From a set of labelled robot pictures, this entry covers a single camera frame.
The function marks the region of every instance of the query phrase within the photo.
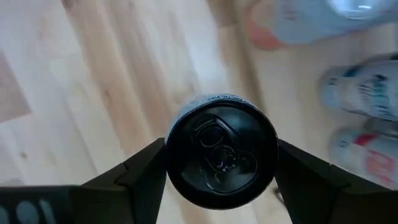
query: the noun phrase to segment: blue label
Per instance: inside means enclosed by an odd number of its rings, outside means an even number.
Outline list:
[[[375,74],[372,79],[358,85],[359,93],[365,105],[371,108],[371,116],[393,120],[390,99],[388,97],[388,77]]]

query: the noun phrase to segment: can lid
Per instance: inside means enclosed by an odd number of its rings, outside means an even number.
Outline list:
[[[275,130],[257,108],[220,98],[175,121],[166,141],[167,172],[178,192],[192,203],[235,208],[266,189],[278,150]]]

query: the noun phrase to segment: wooden floor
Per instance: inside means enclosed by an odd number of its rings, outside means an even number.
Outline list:
[[[314,82],[305,80],[334,63],[357,62],[353,55],[372,47],[363,41],[378,36],[263,52],[241,32],[248,0],[236,2],[0,0],[0,184],[82,184],[163,136],[179,108],[204,93],[251,100],[280,136],[322,157],[325,149],[317,149],[330,131],[322,141],[295,131],[311,135],[320,125],[311,116],[322,109],[301,106],[318,105],[307,86]],[[158,219],[289,222],[269,190],[244,207],[209,211],[187,202],[169,181]]]

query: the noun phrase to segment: red label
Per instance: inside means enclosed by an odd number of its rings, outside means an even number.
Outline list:
[[[365,146],[377,137],[376,134],[362,134],[354,141],[354,144]]]
[[[396,161],[380,152],[368,150],[365,161],[369,174],[378,177],[383,185],[392,187],[395,182],[391,179],[394,175]]]

